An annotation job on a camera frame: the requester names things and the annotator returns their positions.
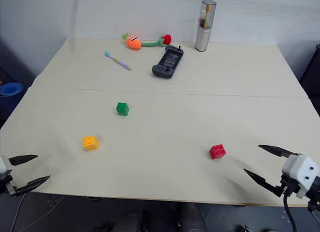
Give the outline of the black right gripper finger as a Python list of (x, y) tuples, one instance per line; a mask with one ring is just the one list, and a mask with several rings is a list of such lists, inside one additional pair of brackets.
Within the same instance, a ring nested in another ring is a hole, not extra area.
[(265, 144), (260, 144), (258, 147), (262, 148), (263, 150), (276, 155), (278, 157), (285, 157), (288, 158), (290, 155), (298, 156), (298, 153), (293, 153), (291, 151), (288, 151), (286, 149), (277, 147), (277, 146), (271, 146), (271, 145), (265, 145)]
[(260, 185), (261, 187), (265, 188), (266, 190), (272, 192), (274, 195), (276, 195), (277, 197), (281, 197), (281, 195), (283, 194), (283, 189), (280, 186), (272, 186), (271, 184), (267, 183), (266, 180), (247, 170), (247, 169), (243, 169), (258, 185)]

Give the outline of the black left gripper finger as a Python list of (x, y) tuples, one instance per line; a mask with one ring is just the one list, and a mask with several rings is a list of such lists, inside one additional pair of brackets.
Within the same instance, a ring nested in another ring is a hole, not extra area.
[(27, 185), (20, 187), (20, 188), (16, 188), (15, 189), (15, 195), (16, 196), (20, 196), (23, 194), (26, 194), (30, 191), (33, 191), (34, 189), (36, 189), (37, 187), (39, 187), (40, 185), (42, 185), (43, 183), (45, 183), (51, 176), (44, 176), (35, 180), (32, 180), (30, 182), (27, 183)]
[(18, 166), (28, 161), (31, 161), (37, 157), (38, 157), (37, 155), (28, 154), (28, 155), (19, 155), (19, 156), (11, 157), (8, 160), (13, 166)]

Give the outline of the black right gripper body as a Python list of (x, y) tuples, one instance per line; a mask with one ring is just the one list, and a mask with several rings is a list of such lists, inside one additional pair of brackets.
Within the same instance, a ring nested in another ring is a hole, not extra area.
[(287, 195), (288, 197), (290, 197), (292, 193), (297, 194), (301, 189), (297, 180), (284, 173), (281, 175), (280, 183), (281, 194)]

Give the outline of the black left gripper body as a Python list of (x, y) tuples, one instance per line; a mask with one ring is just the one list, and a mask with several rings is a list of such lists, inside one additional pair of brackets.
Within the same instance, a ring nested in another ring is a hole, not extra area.
[(13, 196), (16, 194), (16, 189), (11, 185), (11, 181), (13, 180), (11, 175), (7, 175), (0, 180), (0, 194), (9, 194)]

